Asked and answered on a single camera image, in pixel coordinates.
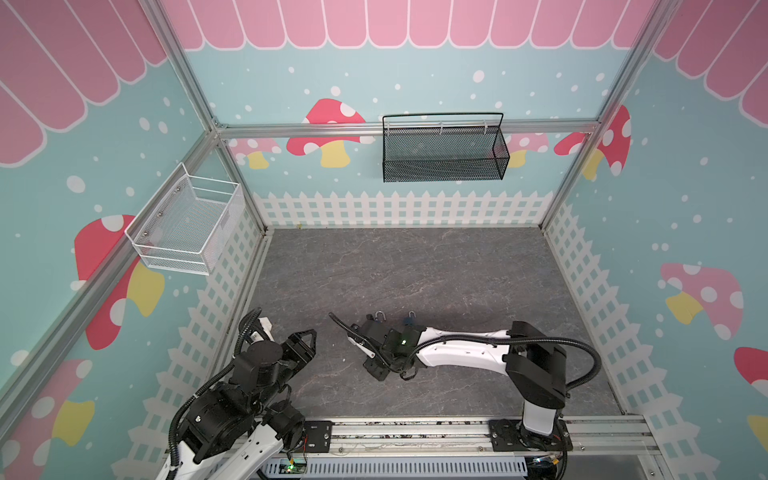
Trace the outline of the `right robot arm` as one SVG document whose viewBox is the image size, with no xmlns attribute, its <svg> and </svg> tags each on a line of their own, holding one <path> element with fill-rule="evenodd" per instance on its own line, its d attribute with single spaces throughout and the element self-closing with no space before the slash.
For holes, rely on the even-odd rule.
<svg viewBox="0 0 768 480">
<path fill-rule="evenodd" d="M 365 369 L 379 381 L 396 374 L 409 381 L 419 370 L 443 366 L 473 368 L 509 378 L 524 400 L 513 434 L 527 450 L 568 449 L 560 420 L 570 392 L 601 371 L 597 350 L 580 340 L 550 337 L 524 321 L 507 330 L 448 332 L 410 323 L 401 330 L 373 316 L 348 325 L 329 318 L 366 356 Z"/>
</svg>

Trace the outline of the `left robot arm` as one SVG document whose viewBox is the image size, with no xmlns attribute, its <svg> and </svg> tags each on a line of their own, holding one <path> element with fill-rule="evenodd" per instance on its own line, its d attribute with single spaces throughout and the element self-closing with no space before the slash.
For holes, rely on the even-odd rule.
<svg viewBox="0 0 768 480">
<path fill-rule="evenodd" d="M 278 454 L 277 473 L 305 474 L 309 435 L 289 382 L 313 360 L 316 342 L 309 329 L 278 343 L 260 309 L 246 313 L 228 364 L 174 414 L 159 478 L 267 479 Z"/>
</svg>

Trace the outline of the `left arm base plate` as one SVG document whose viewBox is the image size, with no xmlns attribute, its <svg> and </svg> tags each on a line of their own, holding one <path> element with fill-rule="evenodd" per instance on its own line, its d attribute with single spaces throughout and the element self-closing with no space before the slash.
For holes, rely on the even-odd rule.
<svg viewBox="0 0 768 480">
<path fill-rule="evenodd" d="M 334 423 L 327 420 L 305 421 L 299 437 L 291 444 L 291 453 L 329 453 Z"/>
</svg>

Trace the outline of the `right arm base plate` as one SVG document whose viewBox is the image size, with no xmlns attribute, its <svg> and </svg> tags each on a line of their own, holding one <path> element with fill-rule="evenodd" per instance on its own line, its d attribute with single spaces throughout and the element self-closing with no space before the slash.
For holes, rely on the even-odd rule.
<svg viewBox="0 0 768 480">
<path fill-rule="evenodd" d="M 494 452 L 570 452 L 573 444 L 566 423 L 557 418 L 551 435 L 525 430 L 521 420 L 495 419 L 488 422 Z"/>
</svg>

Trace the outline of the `small dark blue padlock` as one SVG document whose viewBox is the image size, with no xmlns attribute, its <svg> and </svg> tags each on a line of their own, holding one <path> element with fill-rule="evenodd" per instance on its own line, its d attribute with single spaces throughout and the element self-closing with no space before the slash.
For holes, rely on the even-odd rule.
<svg viewBox="0 0 768 480">
<path fill-rule="evenodd" d="M 404 324 L 408 327 L 416 327 L 418 325 L 414 311 L 408 312 L 408 316 L 405 318 Z"/>
</svg>

